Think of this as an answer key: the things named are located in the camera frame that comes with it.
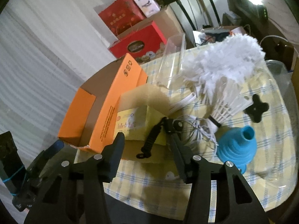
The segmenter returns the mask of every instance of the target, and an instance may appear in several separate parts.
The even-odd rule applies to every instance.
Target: red box
[[[128,34],[120,41],[114,43],[109,50],[116,57],[120,58],[130,53],[138,63],[146,62],[163,53],[167,39],[162,34],[154,21],[146,27]]]
[[[99,16],[116,36],[146,18],[134,0],[116,0]]]

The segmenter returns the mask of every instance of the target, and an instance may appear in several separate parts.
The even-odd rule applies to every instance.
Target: yellow plaid tablecloth
[[[186,53],[196,54],[200,49],[202,48],[194,48],[186,51]],[[149,76],[148,83],[153,83],[160,64],[161,58],[142,65]],[[172,102],[178,102],[190,92],[188,88],[165,91]],[[243,85],[242,93],[245,96],[258,94],[263,102],[269,103],[269,110],[263,114],[260,123],[253,123],[248,115],[243,112],[226,122],[229,127],[250,125],[255,130],[258,143],[257,154],[247,166],[247,171],[243,176],[267,211],[284,202],[296,185],[297,179],[294,177],[297,175],[295,173],[296,155],[290,119],[276,81],[266,64]],[[187,105],[183,111],[177,112],[173,117],[182,114],[204,117],[209,110],[210,108],[201,104],[200,99],[198,99]],[[202,149],[205,149],[203,157],[209,160],[213,150],[208,147],[209,142],[203,141],[201,144]],[[84,161],[89,156],[88,153],[81,152],[78,161]],[[217,157],[213,158],[213,162],[221,163]],[[285,187],[274,187],[273,181],[269,181],[267,172],[273,168],[275,163],[277,168],[274,177],[279,179],[280,187],[286,185]],[[165,176],[168,171],[177,175],[174,161],[171,158],[163,164],[142,164],[136,161],[121,160],[116,177],[111,183],[104,185],[105,192],[140,210],[182,220],[191,185],[184,184],[180,179],[166,181]],[[212,181],[210,222],[213,222],[215,218],[215,210],[216,182]]]

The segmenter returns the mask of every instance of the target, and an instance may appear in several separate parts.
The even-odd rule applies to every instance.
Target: blue collapsible funnel
[[[257,152],[255,131],[251,126],[233,128],[226,132],[218,141],[217,156],[222,162],[232,161],[241,173],[246,172]]]

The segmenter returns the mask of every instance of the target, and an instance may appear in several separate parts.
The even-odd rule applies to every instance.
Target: silver screw
[[[226,162],[226,166],[228,166],[228,167],[232,167],[234,164],[231,162],[231,161],[227,161]]]
[[[195,160],[195,161],[200,161],[200,160],[201,160],[201,156],[199,156],[199,155],[194,155],[194,156],[193,156],[193,160]]]
[[[69,164],[70,164],[69,161],[63,161],[63,162],[61,163],[61,166],[66,167],[66,166],[68,166]]]
[[[102,155],[101,154],[95,154],[94,155],[94,159],[96,159],[96,160],[100,160],[100,159],[102,159]]]

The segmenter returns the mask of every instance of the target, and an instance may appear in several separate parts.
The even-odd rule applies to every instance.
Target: orange box
[[[146,73],[130,54],[111,62],[78,89],[58,138],[75,148],[101,153],[113,142],[120,95],[146,81]]]

